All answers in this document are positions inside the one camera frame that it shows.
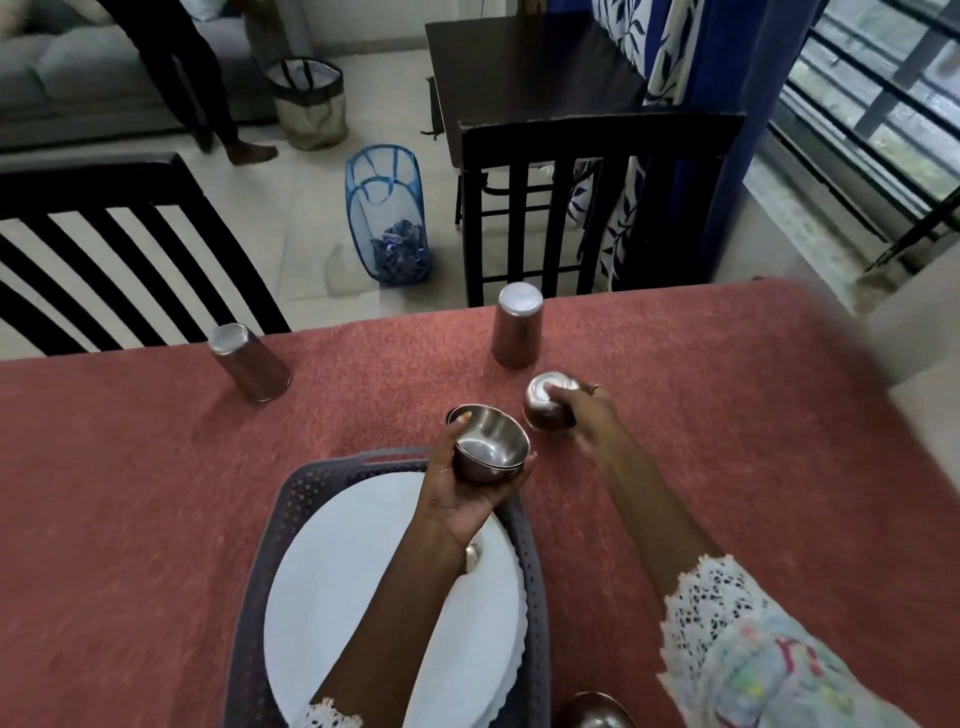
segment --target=sleeve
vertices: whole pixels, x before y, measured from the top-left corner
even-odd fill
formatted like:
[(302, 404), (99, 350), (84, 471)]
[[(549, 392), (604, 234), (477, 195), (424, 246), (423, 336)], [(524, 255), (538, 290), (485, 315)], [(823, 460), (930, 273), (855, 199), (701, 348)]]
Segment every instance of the sleeve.
[(307, 703), (290, 723), (290, 728), (363, 728), (360, 716), (344, 716), (325, 697), (319, 704)]
[(731, 556), (681, 576), (661, 627), (660, 681), (689, 728), (918, 728)]

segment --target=blue mesh hamper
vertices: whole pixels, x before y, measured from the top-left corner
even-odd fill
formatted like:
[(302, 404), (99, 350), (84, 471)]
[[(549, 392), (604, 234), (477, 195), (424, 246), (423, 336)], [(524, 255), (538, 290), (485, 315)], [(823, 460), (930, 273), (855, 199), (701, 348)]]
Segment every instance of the blue mesh hamper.
[(413, 152), (374, 144), (347, 162), (347, 218), (367, 273), (388, 285), (425, 279), (430, 253), (423, 187)]

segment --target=window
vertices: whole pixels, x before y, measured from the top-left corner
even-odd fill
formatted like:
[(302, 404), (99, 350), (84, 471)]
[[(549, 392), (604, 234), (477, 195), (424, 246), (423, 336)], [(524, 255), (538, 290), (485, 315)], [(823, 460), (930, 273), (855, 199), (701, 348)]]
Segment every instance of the window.
[(829, 0), (772, 131), (814, 159), (896, 250), (952, 239), (960, 230), (960, 0)]

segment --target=black pants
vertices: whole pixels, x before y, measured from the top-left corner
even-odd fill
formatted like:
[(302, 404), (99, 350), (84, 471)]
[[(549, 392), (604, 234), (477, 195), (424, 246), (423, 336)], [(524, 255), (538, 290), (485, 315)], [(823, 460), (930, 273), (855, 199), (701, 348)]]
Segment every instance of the black pants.
[(237, 125), (227, 106), (220, 63), (180, 0), (100, 0), (100, 4), (133, 41), (150, 78), (180, 123), (191, 131), (201, 126), (174, 58), (180, 59), (213, 132), (224, 144), (236, 142)]

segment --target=person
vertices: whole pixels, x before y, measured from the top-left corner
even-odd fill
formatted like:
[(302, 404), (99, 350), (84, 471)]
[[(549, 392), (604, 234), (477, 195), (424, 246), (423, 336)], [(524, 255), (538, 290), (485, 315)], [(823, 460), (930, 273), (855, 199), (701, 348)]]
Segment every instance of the person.
[[(136, 46), (167, 108), (190, 132), (203, 152), (212, 150), (213, 135), (216, 134), (227, 150), (227, 158), (236, 166), (257, 164), (276, 157), (274, 146), (240, 140), (227, 105), (220, 63), (180, 0), (100, 0), (100, 4)], [(269, 2), (242, 0), (238, 9), (254, 13), (267, 24), (279, 22), (276, 8)], [(200, 123), (190, 94), (180, 80), (174, 58), (180, 60), (209, 126)]]
[[(725, 555), (616, 414), (610, 393), (549, 390), (576, 418), (663, 608), (660, 680), (689, 728), (900, 728), (917, 724), (864, 688)], [(347, 647), (292, 728), (400, 728), (464, 549), (532, 469), (497, 488), (456, 481), (445, 427), (394, 558)]]

